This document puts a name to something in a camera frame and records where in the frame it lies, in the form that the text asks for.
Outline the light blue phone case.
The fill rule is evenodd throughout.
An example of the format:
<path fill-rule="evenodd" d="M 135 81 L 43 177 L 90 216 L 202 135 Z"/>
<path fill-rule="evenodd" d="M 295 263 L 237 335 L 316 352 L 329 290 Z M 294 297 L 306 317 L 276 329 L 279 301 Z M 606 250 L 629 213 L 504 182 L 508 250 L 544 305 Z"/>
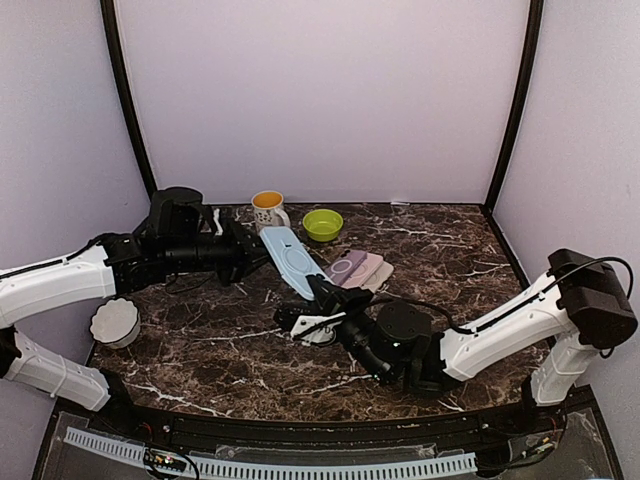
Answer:
<path fill-rule="evenodd" d="M 304 248 L 293 230 L 286 226 L 267 226 L 259 234 L 282 279 L 302 298 L 314 299 L 307 276 L 326 275 Z"/>

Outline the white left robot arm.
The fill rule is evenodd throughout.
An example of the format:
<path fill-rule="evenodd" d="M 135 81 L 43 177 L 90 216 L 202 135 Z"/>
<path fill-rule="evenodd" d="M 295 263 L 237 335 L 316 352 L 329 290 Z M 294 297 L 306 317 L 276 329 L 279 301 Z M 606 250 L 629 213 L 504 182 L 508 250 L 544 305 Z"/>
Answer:
<path fill-rule="evenodd" d="M 118 374 L 80 365 L 19 332 L 19 321 L 85 300 L 117 298 L 171 275 L 214 273 L 228 286 L 269 262 L 259 236 L 187 187 L 156 191 L 131 233 L 103 233 L 78 251 L 1 274 L 1 377 L 62 397 L 120 436 L 141 427 Z"/>

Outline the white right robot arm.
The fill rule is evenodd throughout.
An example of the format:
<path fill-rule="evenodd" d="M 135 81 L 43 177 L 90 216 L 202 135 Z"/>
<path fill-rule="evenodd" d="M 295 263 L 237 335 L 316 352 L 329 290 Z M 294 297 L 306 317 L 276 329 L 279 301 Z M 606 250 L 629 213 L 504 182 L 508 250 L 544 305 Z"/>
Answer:
<path fill-rule="evenodd" d="M 337 342 L 382 385 L 436 397 L 460 387 L 494 363 L 540 340 L 555 343 L 527 378 L 523 402 L 510 413 L 521 434 L 534 432 L 563 402 L 596 356 L 607 357 L 629 340 L 639 321 L 614 269 L 618 258 L 592 258 L 570 249 L 548 257 L 550 267 L 518 296 L 459 326 L 444 308 L 411 299 L 376 299 L 362 288 L 342 288 L 319 275 L 308 280 L 313 298 L 285 303 L 276 324 L 294 341 Z M 433 316 L 449 324 L 434 331 Z"/>

